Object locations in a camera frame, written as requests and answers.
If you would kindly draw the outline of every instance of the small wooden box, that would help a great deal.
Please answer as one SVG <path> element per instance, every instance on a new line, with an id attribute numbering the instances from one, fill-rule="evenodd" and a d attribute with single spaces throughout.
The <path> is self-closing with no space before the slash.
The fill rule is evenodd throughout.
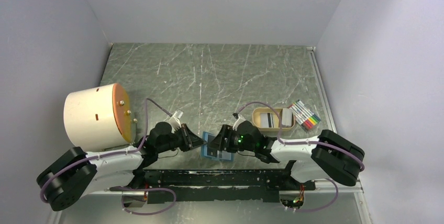
<path id="1" fill-rule="evenodd" d="M 281 114 L 283 108 L 275 108 L 277 113 Z M 275 123 L 274 128 L 261 128 L 261 113 L 271 113 L 273 115 L 273 119 Z M 276 114 L 270 108 L 256 108 L 253 111 L 253 125 L 259 128 L 260 131 L 279 131 L 279 119 Z M 291 127 L 282 127 L 282 131 L 290 131 L 296 125 L 296 121 L 294 117 L 292 117 L 292 126 Z"/>

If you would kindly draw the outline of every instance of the wire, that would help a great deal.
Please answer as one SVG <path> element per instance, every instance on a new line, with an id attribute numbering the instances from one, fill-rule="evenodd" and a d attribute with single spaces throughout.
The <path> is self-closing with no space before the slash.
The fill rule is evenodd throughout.
<path id="1" fill-rule="evenodd" d="M 335 196 L 333 197 L 333 199 L 329 203 L 327 203 L 321 207 L 317 207 L 317 208 L 313 208 L 313 209 L 295 209 L 294 211 L 296 211 L 296 212 L 317 212 L 317 211 L 323 210 L 323 209 L 331 206 L 338 199 L 339 188 L 338 188 L 338 185 L 335 183 L 335 181 L 333 181 L 332 179 L 326 178 L 326 180 L 330 181 L 333 184 L 333 186 L 335 186 L 335 191 L 336 191 Z"/>
<path id="2" fill-rule="evenodd" d="M 130 210 L 128 210 L 125 207 L 124 199 L 122 197 L 122 200 L 121 200 L 122 210 L 127 212 L 127 213 L 129 213 L 129 214 L 132 214 L 132 215 L 156 215 L 156 214 L 160 214 L 160 213 L 165 212 L 168 209 L 172 208 L 174 206 L 174 204 L 176 203 L 176 200 L 177 200 L 176 193 L 173 190 L 169 189 L 169 188 L 132 189 L 132 188 L 121 187 L 121 186 L 118 186 L 116 188 L 120 189 L 120 190 L 124 190 L 124 191 L 133 191 L 133 192 L 140 192 L 140 191 L 142 191 L 142 192 L 165 191 L 165 192 L 171 193 L 173 195 L 173 197 L 174 197 L 173 202 L 169 206 L 165 207 L 162 210 L 156 211 L 156 212 L 133 212 L 133 211 L 130 211 Z"/>
<path id="3" fill-rule="evenodd" d="M 235 113 L 236 113 L 236 114 L 239 114 L 242 110 L 245 109 L 245 107 L 247 107 L 247 106 L 249 106 L 249 105 L 251 105 L 251 104 L 261 104 L 261 105 L 264 105 L 264 106 L 270 108 L 270 109 L 276 114 L 276 116 L 277 116 L 277 118 L 278 118 L 278 120 L 279 120 L 279 131 L 277 132 L 277 140 L 278 140 L 281 144 L 283 144 L 283 145 L 286 145 L 286 144 L 288 144 L 288 145 L 303 145 L 303 144 L 318 144 L 318 145 L 323 145 L 323 146 L 325 146 L 325 147 L 328 147 L 328 148 L 334 149 L 334 150 L 336 150 L 336 151 L 339 151 L 339 152 L 341 152 L 341 153 L 343 153 L 343 154 L 345 154 L 345 155 L 351 157 L 352 159 L 354 159 L 354 160 L 359 164 L 359 166 L 360 166 L 360 171 L 361 171 L 361 172 L 364 171 L 364 169 L 365 169 L 364 163 L 362 163 L 362 161 L 361 161 L 360 159 L 358 159 L 358 157 L 356 157 L 356 156 L 353 155 L 352 153 L 350 153 L 350 152 L 348 152 L 348 151 L 346 151 L 346 150 L 343 150 L 343 149 L 341 149 L 341 148 L 339 148 L 339 147 L 336 147 L 336 146 L 334 146 L 334 145 L 332 145 L 332 144 L 328 144 L 328 143 L 324 143 L 324 142 L 320 142 L 320 141 L 298 141 L 298 142 L 284 142 L 284 141 L 282 141 L 282 139 L 281 139 L 281 134 L 282 134 L 282 122 L 281 122 L 281 117 L 279 116 L 279 113 L 278 113 L 273 107 L 271 107 L 271 105 L 269 105 L 269 104 L 267 104 L 267 103 L 259 102 L 259 101 L 249 102 L 249 103 L 246 103 L 245 105 L 243 105 L 242 107 L 240 107 Z M 298 212 L 316 212 L 316 211 L 320 211 L 320 210 L 323 210 L 323 209 L 325 209 L 325 208 L 331 206 L 331 204 L 333 204 L 333 203 L 336 201 L 336 199 L 338 199 L 338 196 L 339 196 L 339 189 L 338 189 L 338 185 L 336 185 L 335 181 L 333 181 L 332 179 L 329 179 L 329 178 L 326 178 L 326 180 L 332 182 L 332 183 L 333 183 L 333 186 L 335 186 L 335 189 L 336 189 L 335 196 L 334 196 L 334 198 L 333 198 L 329 203 L 325 204 L 324 206 L 318 207 L 318 208 L 313 208 L 313 209 L 299 209 L 299 210 L 296 210 L 296 209 L 295 209 L 295 210 L 298 211 Z"/>
<path id="4" fill-rule="evenodd" d="M 247 157 L 256 157 L 254 155 L 242 154 L 239 151 L 237 151 L 237 154 L 242 155 L 242 156 L 247 156 Z"/>
<path id="5" fill-rule="evenodd" d="M 138 199 L 136 197 L 132 197 L 132 196 L 128 196 L 128 195 L 125 195 L 125 197 L 128 197 L 128 198 L 135 200 L 135 201 L 140 201 L 140 202 L 145 202 L 147 200 L 147 199 L 145 199 L 145 197 L 143 197 L 143 199 Z"/>
<path id="6" fill-rule="evenodd" d="M 160 157 L 160 158 L 157 158 L 157 159 L 159 160 L 159 159 L 163 159 L 163 158 L 172 158 L 172 157 L 176 157 L 176 156 L 178 155 L 178 153 L 179 153 L 179 149 L 176 149 L 176 154 L 175 154 L 175 155 L 173 155 L 173 156 Z"/>
<path id="7" fill-rule="evenodd" d="M 44 203 L 48 203 L 48 200 L 45 198 L 45 190 L 46 190 L 46 188 L 48 188 L 49 184 L 50 184 L 53 180 L 55 180 L 56 178 L 58 178 L 60 175 L 62 175 L 64 172 L 68 171 L 69 169 L 71 169 L 71 168 L 73 168 L 73 167 L 75 167 L 75 166 L 77 166 L 77 165 L 79 165 L 79 164 L 81 164 L 81 163 L 83 163 L 83 162 L 89 161 L 89 160 L 94 160 L 94 159 L 99 159 L 99 158 L 105 158 L 105 157 L 115 156 L 115 155 L 119 155 L 119 154 L 135 153 L 135 152 L 140 151 L 140 149 L 142 149 L 142 147 L 143 147 L 143 144 L 145 144 L 145 141 L 146 141 L 146 139 L 147 139 L 147 134 L 148 134 L 148 103 L 147 103 L 147 101 L 150 101 L 150 102 L 152 102 L 153 104 L 155 104 L 159 109 L 161 109 L 163 112 L 165 112 L 168 116 L 170 116 L 170 117 L 173 116 L 169 111 L 167 111 L 166 109 L 164 109 L 162 106 L 160 106 L 159 104 L 157 104 L 157 103 L 156 103 L 155 101 L 153 101 L 152 99 L 150 99 L 150 98 L 145 98 L 143 101 L 144 101 L 144 103 L 145 103 L 145 131 L 143 132 L 143 139 L 142 139 L 142 141 L 140 142 L 140 145 L 139 145 L 139 147 L 138 147 L 137 149 L 135 149 L 135 150 L 131 150 L 131 151 L 128 151 L 128 152 L 127 152 L 127 151 L 116 151 L 116 152 L 105 153 L 105 154 L 100 155 L 100 157 L 99 157 L 98 155 L 96 155 L 96 156 L 91 156 L 91 157 L 88 157 L 88 158 L 84 158 L 84 159 L 78 160 L 78 161 L 76 161 L 76 162 L 74 162 L 74 163 L 68 165 L 67 167 L 63 168 L 62 170 L 56 172 L 56 173 L 54 174 L 53 177 L 49 178 L 49 179 L 43 184 L 43 186 L 42 186 L 42 188 L 41 188 L 41 190 L 40 190 L 40 199 L 41 199 L 41 201 L 43 201 Z M 148 189 L 131 189 L 131 188 L 125 188 L 125 187 L 117 187 L 117 188 L 119 188 L 119 189 L 121 189 L 121 190 L 125 190 L 125 191 L 142 191 L 142 192 L 149 192 L 149 191 L 166 191 L 166 192 L 170 192 L 170 193 L 172 193 L 173 196 L 174 196 L 174 201 L 173 201 L 173 203 L 171 203 L 171 205 L 169 205 L 167 208 L 165 208 L 165 209 L 163 209 L 163 210 L 161 210 L 161 211 L 157 211 L 157 212 L 150 213 L 150 214 L 139 214 L 139 213 L 131 212 L 131 211 L 125 209 L 125 211 L 126 211 L 126 212 L 129 212 L 130 214 L 135 214 L 135 215 L 155 215 L 155 214 L 159 214 L 159 213 L 161 213 L 161 212 L 164 212 L 164 211 L 167 211 L 168 209 L 170 209 L 170 208 L 175 204 L 175 202 L 176 202 L 176 193 L 175 193 L 173 190 L 168 189 L 168 188 L 162 188 L 162 187 L 160 187 L 160 188 L 148 188 Z"/>
<path id="8" fill-rule="evenodd" d="M 304 201 L 304 194 L 305 194 L 305 187 L 303 184 L 301 184 L 299 189 L 299 199 L 301 199 L 302 201 Z"/>
<path id="9" fill-rule="evenodd" d="M 358 157 L 356 157 L 356 156 L 353 155 L 352 153 L 350 153 L 350 152 L 348 152 L 348 151 L 346 151 L 346 150 L 344 150 L 344 149 L 341 149 L 341 148 L 339 148 L 339 147 L 337 147 L 337 146 L 335 146 L 335 145 L 328 144 L 328 143 L 324 143 L 324 142 L 320 142 L 320 141 L 298 141 L 298 142 L 284 142 L 284 141 L 282 141 L 282 139 L 281 139 L 281 134 L 282 134 L 282 122 L 281 122 L 281 117 L 279 116 L 279 113 L 278 113 L 273 107 L 271 107 L 271 105 L 269 105 L 269 104 L 267 104 L 267 103 L 259 102 L 259 101 L 249 102 L 249 103 L 246 103 L 244 106 L 240 107 L 240 108 L 236 111 L 236 113 L 237 113 L 237 114 L 240 113 L 242 110 L 245 109 L 245 107 L 247 107 L 247 106 L 249 106 L 249 105 L 251 105 L 251 104 L 261 104 L 261 105 L 264 105 L 264 106 L 270 108 L 270 109 L 276 114 L 276 116 L 277 116 L 277 118 L 278 118 L 278 120 L 279 120 L 279 131 L 277 132 L 277 140 L 278 140 L 281 144 L 283 144 L 283 145 L 286 145 L 286 144 L 288 144 L 288 145 L 303 145 L 303 144 L 318 144 L 318 145 L 323 145 L 323 146 L 325 146 L 325 147 L 328 147 L 328 148 L 331 148 L 331 149 L 336 150 L 336 151 L 338 151 L 338 152 L 341 152 L 341 153 L 347 155 L 348 157 L 352 158 L 353 160 L 355 160 L 355 161 L 359 164 L 360 171 L 361 171 L 361 172 L 364 171 L 364 169 L 365 169 L 364 163 L 362 163 L 362 161 L 361 161 L 360 159 L 358 159 Z"/>

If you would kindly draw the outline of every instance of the white backdrop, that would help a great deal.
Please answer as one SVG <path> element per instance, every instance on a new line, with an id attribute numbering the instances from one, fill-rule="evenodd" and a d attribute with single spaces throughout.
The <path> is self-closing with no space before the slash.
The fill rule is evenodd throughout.
<path id="1" fill-rule="evenodd" d="M 340 0 L 88 0 L 111 42 L 314 46 Z"/>
<path id="2" fill-rule="evenodd" d="M 379 223 L 444 220 L 444 0 L 342 0 L 317 46 Z"/>

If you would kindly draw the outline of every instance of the floor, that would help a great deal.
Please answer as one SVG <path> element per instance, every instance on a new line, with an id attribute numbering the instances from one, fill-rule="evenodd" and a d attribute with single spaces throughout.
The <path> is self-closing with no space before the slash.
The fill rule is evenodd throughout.
<path id="1" fill-rule="evenodd" d="M 144 97 L 167 110 L 184 111 L 184 122 L 197 135 L 217 134 L 232 125 L 236 108 L 254 100 L 287 107 L 301 99 L 321 122 L 306 133 L 296 126 L 284 138 L 306 138 L 328 129 L 326 108 L 306 47 L 245 44 L 116 43 L 101 85 L 120 83 L 129 93 L 132 111 L 142 119 Z M 251 119 L 254 106 L 242 115 Z M 149 129 L 168 117 L 149 105 Z M 143 120 L 136 139 L 142 137 Z M 171 156 L 172 152 L 160 155 Z M 283 168 L 256 158 L 235 155 L 232 162 L 202 158 L 200 148 L 160 159 L 150 169 L 267 169 Z"/>
<path id="2" fill-rule="evenodd" d="M 307 194 L 305 209 L 322 206 L 333 198 L 332 193 Z M 131 210 L 153 212 L 170 203 L 145 205 Z M 328 223 L 359 224 L 354 193 L 341 193 L 327 209 L 314 213 L 285 211 L 280 203 L 260 200 L 179 202 L 165 213 L 153 216 L 130 215 L 121 210 L 119 196 L 86 196 L 63 211 L 59 223 L 156 223 L 156 224 L 229 224 L 229 223 Z"/>

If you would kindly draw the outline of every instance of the white wall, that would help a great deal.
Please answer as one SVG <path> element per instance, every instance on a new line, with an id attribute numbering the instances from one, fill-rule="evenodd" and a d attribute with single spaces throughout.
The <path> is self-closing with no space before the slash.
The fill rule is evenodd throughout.
<path id="1" fill-rule="evenodd" d="M 71 147 L 64 99 L 98 84 L 108 53 L 86 0 L 0 0 L 1 223 L 46 223 L 36 178 Z"/>
<path id="2" fill-rule="evenodd" d="M 317 45 L 374 223 L 444 220 L 444 0 L 341 0 Z"/>
<path id="3" fill-rule="evenodd" d="M 340 0 L 88 0 L 112 42 L 314 46 Z"/>

